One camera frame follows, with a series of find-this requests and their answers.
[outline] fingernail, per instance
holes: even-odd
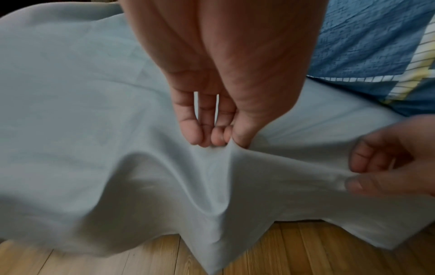
[[[363,187],[359,183],[357,179],[349,179],[345,183],[346,189],[351,193],[360,193],[363,190]]]

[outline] hardwood floor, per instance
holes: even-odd
[[[218,275],[433,275],[435,226],[384,251],[325,222],[276,223]],[[0,275],[206,275],[179,236],[110,258],[0,245]]]

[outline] patterned fabric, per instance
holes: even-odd
[[[309,77],[435,113],[435,1],[331,0]]]

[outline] gray fabric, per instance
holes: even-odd
[[[0,238],[110,255],[179,233],[212,274],[276,220],[393,248],[435,218],[430,197],[345,192],[355,140],[401,117],[311,80],[251,150],[187,144],[117,4],[6,16],[0,60]]]

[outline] person's right hand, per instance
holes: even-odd
[[[346,184],[355,194],[435,195],[435,115],[415,116],[363,137],[350,169],[362,173]]]
[[[203,147],[230,138],[248,147],[261,128],[293,107],[327,2],[120,0],[168,80],[183,136]]]

